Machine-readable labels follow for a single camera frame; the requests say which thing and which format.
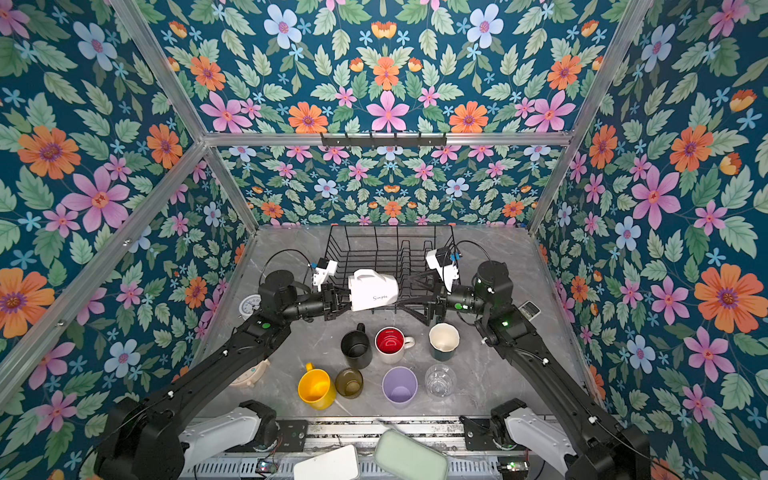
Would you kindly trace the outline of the white ceramic mug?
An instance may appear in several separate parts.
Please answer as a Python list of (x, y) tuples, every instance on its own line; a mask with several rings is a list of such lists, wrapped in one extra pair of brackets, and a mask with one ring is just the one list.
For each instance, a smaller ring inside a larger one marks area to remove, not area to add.
[(393, 276), (372, 269), (356, 270), (348, 277), (348, 288), (353, 312), (394, 305), (399, 295)]

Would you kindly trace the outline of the yellow mug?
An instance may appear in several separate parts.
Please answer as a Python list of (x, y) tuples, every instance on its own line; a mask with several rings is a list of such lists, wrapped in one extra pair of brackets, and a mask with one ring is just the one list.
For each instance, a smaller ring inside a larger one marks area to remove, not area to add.
[(336, 400), (335, 383), (323, 369), (312, 363), (305, 365), (305, 373), (297, 386), (300, 400), (316, 411), (328, 409)]

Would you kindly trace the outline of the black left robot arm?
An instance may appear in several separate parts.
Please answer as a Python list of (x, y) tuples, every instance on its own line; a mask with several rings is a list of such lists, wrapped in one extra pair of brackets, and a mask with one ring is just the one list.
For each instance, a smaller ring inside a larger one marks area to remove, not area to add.
[(268, 359), (298, 320), (333, 320), (351, 307), (349, 291), (324, 284), (301, 295), (291, 272), (260, 284), (260, 304), (230, 338), (186, 374), (140, 401), (124, 399), (108, 414), (94, 453), (102, 479), (177, 479), (200, 462), (240, 445), (271, 447), (280, 436), (275, 411), (254, 400), (194, 424), (200, 411), (250, 368)]

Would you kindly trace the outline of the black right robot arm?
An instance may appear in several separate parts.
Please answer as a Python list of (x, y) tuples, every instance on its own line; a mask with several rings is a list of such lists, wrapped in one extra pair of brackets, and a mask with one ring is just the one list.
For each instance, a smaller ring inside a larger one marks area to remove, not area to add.
[(493, 348), (533, 387), (556, 420), (534, 414), (519, 399), (495, 407), (491, 431), (500, 445), (522, 445), (566, 479), (648, 479), (650, 444), (636, 426), (624, 427), (556, 361), (543, 337), (514, 304), (514, 284), (505, 263), (486, 260), (468, 285), (446, 286), (442, 268), (402, 277), (398, 286), (424, 288), (421, 296), (402, 295), (396, 305), (409, 311), (421, 304), (424, 323), (441, 319), (448, 310), (474, 313), (473, 323)]

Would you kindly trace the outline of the dark green mug cream inside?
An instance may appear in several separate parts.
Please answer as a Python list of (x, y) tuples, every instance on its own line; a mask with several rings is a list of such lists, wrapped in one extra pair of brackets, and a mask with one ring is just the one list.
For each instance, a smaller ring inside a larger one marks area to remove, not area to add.
[(430, 329), (428, 339), (432, 358), (444, 362), (454, 356), (460, 344), (460, 333), (453, 325), (439, 323)]

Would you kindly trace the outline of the white mug red inside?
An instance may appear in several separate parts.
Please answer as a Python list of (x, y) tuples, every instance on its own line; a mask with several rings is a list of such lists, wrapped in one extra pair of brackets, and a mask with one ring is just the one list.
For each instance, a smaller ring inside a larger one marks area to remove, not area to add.
[(375, 336), (375, 347), (383, 363), (397, 364), (402, 360), (405, 351), (415, 345), (413, 337), (405, 335), (396, 327), (382, 328)]

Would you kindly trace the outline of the black mug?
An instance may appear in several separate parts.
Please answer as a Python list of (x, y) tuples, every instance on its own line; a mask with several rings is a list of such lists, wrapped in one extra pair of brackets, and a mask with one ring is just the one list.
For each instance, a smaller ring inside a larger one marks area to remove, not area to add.
[(371, 342), (363, 323), (358, 323), (353, 331), (344, 335), (340, 348), (350, 368), (363, 370), (372, 361)]

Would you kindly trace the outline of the clear glass tumbler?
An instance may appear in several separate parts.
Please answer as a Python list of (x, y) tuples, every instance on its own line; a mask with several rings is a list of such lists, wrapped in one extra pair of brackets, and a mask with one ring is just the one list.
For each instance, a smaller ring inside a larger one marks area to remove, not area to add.
[(454, 370), (449, 366), (436, 364), (428, 368), (424, 382), (429, 395), (436, 398), (447, 398), (456, 390), (457, 377)]

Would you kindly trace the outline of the lilac plastic cup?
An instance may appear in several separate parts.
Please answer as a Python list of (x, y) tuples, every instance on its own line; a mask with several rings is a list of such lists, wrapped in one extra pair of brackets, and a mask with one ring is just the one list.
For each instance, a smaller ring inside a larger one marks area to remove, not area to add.
[(397, 408), (405, 408), (416, 397), (419, 383), (416, 374), (403, 366), (393, 367), (382, 379), (382, 392)]

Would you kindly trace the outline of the olive green glass tumbler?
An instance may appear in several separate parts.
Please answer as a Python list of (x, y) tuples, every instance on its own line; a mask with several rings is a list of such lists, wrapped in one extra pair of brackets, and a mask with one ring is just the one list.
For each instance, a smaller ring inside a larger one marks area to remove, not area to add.
[(359, 370), (347, 368), (338, 373), (334, 386), (338, 395), (348, 399), (355, 399), (363, 391), (364, 377)]

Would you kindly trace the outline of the small white round timer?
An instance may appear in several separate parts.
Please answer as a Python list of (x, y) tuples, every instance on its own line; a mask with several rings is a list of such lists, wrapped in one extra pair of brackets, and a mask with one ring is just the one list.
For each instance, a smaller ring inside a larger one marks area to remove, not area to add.
[(252, 294), (246, 296), (238, 306), (238, 312), (243, 319), (248, 319), (260, 308), (261, 296)]

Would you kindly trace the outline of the beige alarm clock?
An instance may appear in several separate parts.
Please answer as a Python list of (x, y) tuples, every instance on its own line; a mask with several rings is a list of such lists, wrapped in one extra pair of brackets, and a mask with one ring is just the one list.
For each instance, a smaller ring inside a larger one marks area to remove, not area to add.
[(240, 374), (235, 380), (232, 381), (231, 386), (237, 388), (253, 387), (263, 377), (269, 366), (269, 360), (261, 361), (257, 365), (250, 367), (242, 374)]

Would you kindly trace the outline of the pale green rectangular box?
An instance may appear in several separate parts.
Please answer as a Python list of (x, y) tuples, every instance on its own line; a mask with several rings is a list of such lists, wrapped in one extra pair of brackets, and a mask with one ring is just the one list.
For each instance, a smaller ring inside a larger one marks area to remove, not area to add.
[(445, 455), (395, 430), (380, 436), (374, 462), (399, 479), (444, 480), (449, 472)]

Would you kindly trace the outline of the white rectangular box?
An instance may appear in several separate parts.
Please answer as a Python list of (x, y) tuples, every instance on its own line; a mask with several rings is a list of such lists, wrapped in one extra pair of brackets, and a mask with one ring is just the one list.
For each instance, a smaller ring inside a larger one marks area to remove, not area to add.
[(359, 477), (358, 454), (353, 445), (303, 460), (293, 467), (294, 480), (353, 480)]

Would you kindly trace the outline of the black wall hook rail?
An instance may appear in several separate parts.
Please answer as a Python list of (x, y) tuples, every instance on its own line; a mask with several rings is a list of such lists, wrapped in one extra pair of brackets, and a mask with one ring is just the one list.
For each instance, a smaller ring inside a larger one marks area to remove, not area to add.
[(402, 148), (443, 147), (448, 144), (442, 134), (393, 133), (393, 134), (321, 134), (321, 145), (325, 147), (378, 148), (386, 146)]

